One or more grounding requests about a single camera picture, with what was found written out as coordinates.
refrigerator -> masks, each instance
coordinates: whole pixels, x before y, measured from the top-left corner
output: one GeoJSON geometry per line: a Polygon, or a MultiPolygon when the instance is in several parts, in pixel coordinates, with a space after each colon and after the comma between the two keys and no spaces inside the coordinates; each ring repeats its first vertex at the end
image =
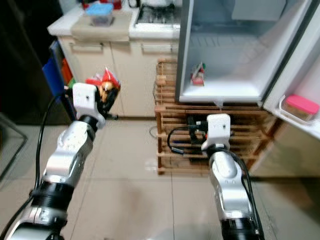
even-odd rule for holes
{"type": "Polygon", "coordinates": [[[320,105],[319,0],[184,0],[175,100],[258,104],[320,139],[320,114],[303,121],[287,96],[320,105]],[[204,85],[191,82],[205,64],[204,85]]]}

tile floor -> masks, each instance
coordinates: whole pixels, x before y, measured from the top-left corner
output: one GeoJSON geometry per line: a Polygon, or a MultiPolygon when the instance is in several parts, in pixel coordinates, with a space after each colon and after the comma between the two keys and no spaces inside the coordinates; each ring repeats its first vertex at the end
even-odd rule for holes
{"type": "MultiPolygon", "coordinates": [[[[158,176],[155,121],[110,121],[94,148],[68,209],[66,240],[220,240],[221,229],[207,177],[158,176]]],[[[0,183],[0,229],[24,202],[34,184],[39,127],[19,126],[26,147],[0,183]]],[[[45,128],[41,169],[66,126],[45,128]]],[[[0,168],[20,138],[9,130],[0,168]]],[[[266,240],[318,240],[320,180],[283,179],[253,184],[266,240]]]]}

white wall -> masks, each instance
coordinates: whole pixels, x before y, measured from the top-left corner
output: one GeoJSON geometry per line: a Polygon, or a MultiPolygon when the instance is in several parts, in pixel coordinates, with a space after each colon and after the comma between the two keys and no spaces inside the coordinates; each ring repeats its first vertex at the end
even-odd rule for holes
{"type": "Polygon", "coordinates": [[[320,177],[320,141],[285,125],[253,166],[257,177],[320,177]]]}
{"type": "Polygon", "coordinates": [[[77,0],[59,0],[63,14],[73,9],[78,3],[77,0]]]}

blue lid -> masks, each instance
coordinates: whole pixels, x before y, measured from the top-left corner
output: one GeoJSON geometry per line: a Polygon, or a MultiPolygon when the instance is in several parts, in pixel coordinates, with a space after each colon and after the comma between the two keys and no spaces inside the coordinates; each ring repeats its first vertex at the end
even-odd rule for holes
{"type": "Polygon", "coordinates": [[[112,3],[95,3],[89,6],[85,13],[89,16],[109,15],[112,13],[114,5],[112,3]]]}

white cabinet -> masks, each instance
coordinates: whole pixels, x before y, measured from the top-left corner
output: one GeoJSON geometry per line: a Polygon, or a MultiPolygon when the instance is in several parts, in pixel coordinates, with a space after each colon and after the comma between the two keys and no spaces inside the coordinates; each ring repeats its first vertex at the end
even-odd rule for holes
{"type": "Polygon", "coordinates": [[[121,81],[125,116],[154,117],[154,83],[159,58],[178,56],[177,41],[112,42],[115,72],[121,81]]]}
{"type": "MultiPolygon", "coordinates": [[[[84,83],[87,78],[94,76],[96,73],[103,73],[105,67],[112,72],[115,71],[109,42],[77,42],[72,37],[59,37],[58,40],[72,74],[78,83],[84,83]]],[[[120,116],[124,115],[121,93],[110,112],[120,116]]]]}

